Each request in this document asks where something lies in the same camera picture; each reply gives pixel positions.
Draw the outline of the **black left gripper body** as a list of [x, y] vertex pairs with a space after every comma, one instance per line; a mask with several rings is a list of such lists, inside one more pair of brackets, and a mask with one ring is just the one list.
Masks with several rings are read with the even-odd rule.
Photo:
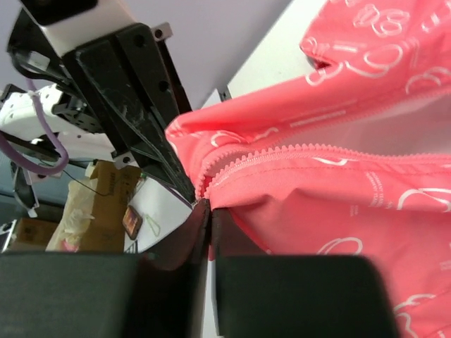
[[26, 77], [55, 82], [95, 116], [126, 105], [176, 115], [169, 23], [136, 21], [124, 1], [21, 1], [6, 50]]

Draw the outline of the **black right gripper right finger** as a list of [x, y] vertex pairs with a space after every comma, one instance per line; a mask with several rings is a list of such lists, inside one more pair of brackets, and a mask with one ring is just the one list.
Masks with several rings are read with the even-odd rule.
[[211, 219], [223, 337], [399, 337], [379, 272], [351, 255], [273, 255], [226, 209]]

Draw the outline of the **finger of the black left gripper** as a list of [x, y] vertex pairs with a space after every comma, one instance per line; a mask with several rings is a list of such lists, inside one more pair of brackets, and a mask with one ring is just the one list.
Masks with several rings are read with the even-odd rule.
[[159, 162], [127, 122], [129, 117], [144, 109], [121, 65], [118, 51], [116, 38], [101, 38], [67, 53], [63, 64], [115, 150], [130, 152], [144, 173], [193, 201], [194, 187], [190, 181], [166, 183], [161, 181], [162, 170], [158, 171], [157, 177], [148, 173], [148, 169], [155, 169]]
[[135, 23], [115, 33], [118, 56], [135, 94], [144, 109], [127, 119], [128, 124], [159, 163], [148, 169], [161, 181], [188, 183], [183, 167], [165, 137], [165, 129], [176, 117], [192, 110], [161, 27]]

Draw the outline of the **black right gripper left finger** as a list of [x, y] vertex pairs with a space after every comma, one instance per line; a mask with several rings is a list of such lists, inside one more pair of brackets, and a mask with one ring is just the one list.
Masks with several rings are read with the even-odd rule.
[[200, 337], [210, 205], [144, 253], [1, 255], [2, 337]]

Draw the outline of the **pink hooded jacket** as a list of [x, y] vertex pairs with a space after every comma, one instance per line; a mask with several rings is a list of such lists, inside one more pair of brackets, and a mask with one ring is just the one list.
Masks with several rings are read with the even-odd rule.
[[267, 254], [372, 258], [403, 337], [450, 336], [450, 2], [327, 1], [314, 70], [176, 118], [198, 199]]

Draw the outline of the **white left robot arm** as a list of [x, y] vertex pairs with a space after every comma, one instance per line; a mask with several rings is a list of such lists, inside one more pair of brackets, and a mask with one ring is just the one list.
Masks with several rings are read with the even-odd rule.
[[22, 1], [7, 52], [27, 87], [1, 92], [1, 151], [42, 176], [77, 158], [136, 165], [194, 201], [164, 134], [191, 109], [172, 34], [169, 23], [136, 21], [123, 1]]

